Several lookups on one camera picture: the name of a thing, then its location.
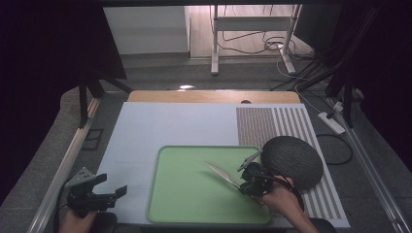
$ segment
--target striped pattern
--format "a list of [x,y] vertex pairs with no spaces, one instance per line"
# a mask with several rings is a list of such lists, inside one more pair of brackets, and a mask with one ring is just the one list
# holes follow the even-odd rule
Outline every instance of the striped pattern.
[[236,115],[240,146],[262,148],[271,138],[293,136],[307,142],[316,149],[324,162],[325,172],[318,185],[301,191],[306,213],[311,217],[346,219],[309,116],[303,106],[237,108]]

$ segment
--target black wire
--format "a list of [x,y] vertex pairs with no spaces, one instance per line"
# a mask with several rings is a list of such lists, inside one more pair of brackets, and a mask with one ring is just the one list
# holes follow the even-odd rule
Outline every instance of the black wire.
[[295,87],[300,83],[300,82],[302,82],[302,81],[308,81],[308,79],[309,79],[309,76],[310,75],[312,75],[312,73],[317,73],[318,71],[319,71],[319,69],[318,69],[318,67],[321,65],[321,63],[320,62],[317,62],[316,63],[316,66],[315,67],[312,67],[309,71],[307,71],[306,72],[306,74],[305,75],[303,75],[300,79],[298,79],[295,83],[294,83],[294,85],[290,88],[290,90],[294,90],[295,89]]
[[295,61],[303,61],[303,60],[314,60],[315,54],[297,54],[295,52],[290,52],[291,58]]
[[282,86],[282,85],[291,83],[292,81],[293,81],[293,79],[289,79],[288,81],[286,81],[286,82],[284,82],[284,83],[280,83],[280,84],[276,85],[275,87],[271,87],[271,88],[270,88],[270,91],[273,91],[273,90],[275,90],[276,88],[278,88],[278,87],[280,87],[280,86]]
[[305,66],[305,68],[303,68],[301,71],[299,71],[299,73],[297,73],[296,75],[299,77],[302,73],[304,73],[306,71],[307,68],[309,68],[313,63],[315,62],[315,60],[312,60],[308,65]]
[[215,30],[213,29],[213,22],[212,22],[212,6],[209,6],[209,19],[210,19],[210,26],[212,27],[212,34],[214,34]]
[[318,135],[316,135],[316,137],[317,138],[319,138],[319,137],[332,137],[332,138],[338,139],[341,142],[343,142],[348,147],[348,149],[350,151],[349,157],[346,160],[344,160],[342,162],[327,162],[326,165],[344,165],[344,164],[349,163],[352,160],[352,158],[354,157],[354,150],[352,149],[351,145],[349,145],[349,143],[346,142],[341,137],[338,137],[338,136],[333,135],[333,134],[318,134]]
[[319,68],[319,66],[321,65],[321,62],[314,62],[314,63],[311,63],[311,64],[313,64],[313,65],[315,65],[315,67],[311,67],[309,70],[304,70],[304,71],[302,71],[302,72],[300,72],[299,74],[300,74],[300,77],[301,78],[308,78],[309,76],[311,76],[313,73],[316,73],[316,72],[318,72],[318,68]]
[[264,9],[265,9],[265,5],[263,5],[263,10],[260,13],[260,16],[264,16]]
[[320,100],[322,100],[322,102],[324,102],[330,109],[332,109],[334,111],[334,109],[327,103],[327,101],[325,99],[323,99],[321,96],[316,95],[314,93],[312,93],[310,90],[306,90],[307,92],[309,92],[311,95],[318,97]]
[[245,34],[245,35],[242,35],[242,36],[238,36],[238,37],[233,37],[233,38],[230,38],[230,39],[226,39],[226,38],[224,37],[224,31],[222,31],[222,37],[223,37],[223,40],[224,40],[224,41],[229,42],[229,41],[237,40],[237,39],[240,39],[240,38],[243,38],[243,37],[252,36],[252,35],[255,35],[255,34],[258,34],[258,33],[264,33],[264,32],[263,32],[263,31],[251,32],[251,33],[248,33],[248,34]]
[[285,37],[278,37],[278,36],[274,36],[274,37],[269,37],[269,38],[267,38],[266,40],[264,40],[264,37],[266,36],[266,32],[264,32],[263,33],[263,36],[261,37],[261,40],[264,42],[264,44],[266,45],[266,46],[273,46],[273,45],[278,45],[278,44],[280,44],[280,45],[283,45],[284,43],[283,42],[278,42],[278,41],[274,41],[274,42],[270,42],[269,40],[271,40],[271,39],[285,39]]
[[217,44],[223,50],[235,50],[235,51],[239,51],[239,52],[246,53],[246,54],[258,54],[258,53],[261,53],[261,52],[264,52],[264,51],[270,49],[270,47],[265,46],[263,50],[259,50],[259,51],[243,51],[243,50],[237,50],[237,49],[234,49],[234,48],[223,47],[219,43],[217,43]]

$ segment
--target electrical cord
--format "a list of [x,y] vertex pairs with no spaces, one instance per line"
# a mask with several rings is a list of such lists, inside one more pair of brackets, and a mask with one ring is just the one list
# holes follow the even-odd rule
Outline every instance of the electrical cord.
[[349,162],[352,160],[352,158],[354,157],[354,150],[352,149],[351,145],[349,145],[349,143],[346,142],[346,141],[345,141],[344,139],[342,139],[341,137],[336,136],[336,135],[333,135],[333,134],[318,134],[318,135],[316,135],[316,137],[317,137],[317,138],[320,138],[320,137],[332,137],[332,138],[338,139],[338,140],[340,140],[341,142],[343,142],[343,143],[348,147],[348,149],[349,149],[349,156],[348,156],[347,159],[343,160],[342,162],[326,162],[326,165],[344,165],[344,164],[349,163]]
[[311,70],[309,70],[309,71],[306,71],[306,69],[308,69],[310,66],[312,66],[316,60],[312,60],[305,68],[303,68],[303,69],[302,69],[298,74],[296,74],[295,76],[290,76],[290,75],[287,75],[287,74],[282,73],[282,71],[280,70],[280,68],[279,68],[280,58],[281,58],[281,57],[278,57],[278,60],[277,60],[277,62],[276,62],[276,67],[277,67],[277,69],[278,69],[278,72],[279,72],[281,75],[283,75],[283,76],[285,76],[285,77],[288,77],[288,78],[291,78],[291,79],[289,79],[288,81],[286,81],[286,82],[284,82],[284,83],[280,83],[280,84],[278,84],[278,85],[276,85],[276,86],[274,86],[274,87],[271,87],[271,86],[269,85],[269,88],[270,88],[269,90],[270,90],[270,91],[273,91],[273,90],[277,89],[278,87],[280,87],[280,86],[282,86],[282,85],[291,83],[291,82],[295,81],[295,79],[308,81],[308,79],[305,78],[305,77],[309,76],[309,75],[313,72],[313,69],[314,69],[314,68],[311,68]]
[[327,103],[327,101],[324,100],[321,96],[312,93],[312,91],[310,91],[310,90],[306,90],[306,91],[309,92],[309,94],[311,94],[311,95],[313,95],[313,96],[315,96],[315,97],[318,97],[320,100],[322,100],[322,102],[325,103],[325,105],[326,105],[328,108],[330,108],[331,110],[335,111],[335,110]]
[[315,54],[297,54],[295,52],[290,52],[290,56],[295,61],[313,60],[315,59]]
[[269,37],[269,38],[267,38],[266,40],[264,40],[264,37],[266,36],[266,32],[263,32],[263,36],[261,37],[261,40],[267,45],[267,46],[272,46],[272,45],[277,45],[277,44],[281,44],[281,45],[283,45],[284,43],[283,42],[277,42],[277,41],[275,41],[275,42],[270,42],[269,40],[271,40],[271,39],[285,39],[285,37],[279,37],[279,36],[274,36],[274,37]]
[[222,32],[222,37],[223,37],[224,41],[229,42],[229,41],[237,40],[237,39],[240,39],[240,38],[243,38],[243,37],[252,36],[252,35],[255,35],[255,34],[259,34],[259,33],[264,33],[264,32],[262,32],[262,31],[251,32],[251,33],[248,33],[248,34],[245,34],[245,35],[242,35],[242,36],[237,36],[237,37],[233,37],[233,38],[230,38],[230,39],[226,39],[224,37],[224,31],[223,31]]
[[302,98],[310,107],[312,107],[312,109],[316,110],[320,114],[322,113],[319,109],[315,108],[315,106],[313,106],[305,97],[303,97],[303,95],[301,95],[299,91],[297,91],[297,86],[294,88],[294,92],[296,92],[296,94],[299,95],[300,98]]
[[263,50],[259,50],[259,51],[243,51],[243,50],[238,50],[238,49],[235,49],[235,48],[223,47],[219,43],[217,43],[217,44],[223,50],[235,50],[235,51],[239,51],[239,52],[246,53],[246,54],[259,54],[259,53],[262,53],[266,50],[272,50],[270,47],[265,47]]
[[263,9],[262,9],[262,11],[261,11],[261,13],[260,13],[260,16],[264,16],[264,9],[265,9],[265,5],[262,5],[263,6]]
[[302,76],[302,77],[304,77],[305,79],[304,79],[304,80],[302,79],[302,80],[296,81],[296,83],[294,83],[294,85],[291,87],[290,90],[293,90],[294,87],[297,86],[301,81],[309,81],[309,77],[310,77],[311,75],[317,74],[317,73],[319,72],[319,70],[322,69],[322,67],[320,67],[320,64],[321,64],[320,62],[317,62],[317,63],[315,64],[315,67],[312,67],[309,71],[305,72],[304,75]]
[[277,62],[276,62],[276,67],[277,67],[277,69],[278,69],[278,72],[279,72],[281,75],[283,75],[283,76],[285,76],[285,77],[288,77],[288,78],[293,78],[293,79],[299,80],[299,81],[310,81],[308,78],[306,78],[308,75],[305,75],[305,76],[303,76],[303,77],[297,77],[297,76],[291,76],[291,75],[284,74],[284,73],[281,71],[281,69],[279,68],[279,61],[280,61],[281,58],[282,58],[282,56],[279,56],[279,57],[278,57],[278,60],[277,60]]
[[[332,105],[333,106],[335,106],[335,104],[336,103],[333,103],[333,101],[330,99],[330,98],[327,98],[327,100],[330,102],[330,103],[332,103]],[[342,99],[339,99],[339,101],[342,103],[342,105],[343,105],[343,103],[344,103],[344,100],[342,100]],[[358,119],[358,108],[357,107],[354,107],[354,108],[352,108],[353,109],[353,111],[351,112],[351,120],[352,120],[352,122],[356,122],[357,121],[357,119]]]

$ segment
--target metal stand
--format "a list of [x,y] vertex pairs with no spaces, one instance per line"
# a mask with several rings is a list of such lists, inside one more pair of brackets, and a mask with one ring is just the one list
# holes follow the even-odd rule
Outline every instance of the metal stand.
[[129,86],[115,80],[108,78],[102,73],[94,72],[90,73],[88,76],[85,75],[85,72],[80,75],[79,78],[79,96],[80,96],[80,125],[79,128],[83,128],[86,125],[88,120],[88,111],[87,111],[87,89],[90,91],[91,95],[94,98],[103,97],[105,91],[101,85],[99,78],[102,80],[116,86],[117,88],[123,90],[126,93],[131,93],[133,91]]
[[215,5],[213,48],[212,48],[212,75],[219,73],[219,31],[286,31],[285,43],[280,53],[290,75],[295,73],[289,57],[289,43],[296,25],[300,5],[292,12],[291,17],[218,17],[218,5]]
[[291,58],[289,56],[289,43],[293,35],[294,27],[296,26],[297,15],[299,14],[299,10],[300,10],[300,5],[296,5],[296,9],[294,9],[294,11],[292,12],[291,23],[289,24],[289,28],[286,33],[285,42],[283,45],[278,45],[279,52],[282,55],[285,66],[288,70],[288,74],[290,75],[293,75],[296,73],[296,71],[294,70],[293,64],[291,62]]

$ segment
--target human hand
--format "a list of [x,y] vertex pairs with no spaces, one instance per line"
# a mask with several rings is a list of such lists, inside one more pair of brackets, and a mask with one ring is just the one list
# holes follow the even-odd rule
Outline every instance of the human hand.
[[84,218],[79,217],[70,208],[61,221],[59,233],[88,233],[97,212],[89,212]]
[[[282,176],[275,176],[275,178],[293,184],[291,178],[285,179]],[[256,197],[256,199],[281,215],[284,215],[288,210],[300,209],[296,196],[281,183],[274,182],[269,193]]]
[[[286,180],[293,184],[291,178]],[[300,233],[316,233],[318,230],[309,220],[309,217],[300,209],[296,196],[281,183],[273,183],[272,190],[256,199],[268,206],[272,211],[284,216]]]

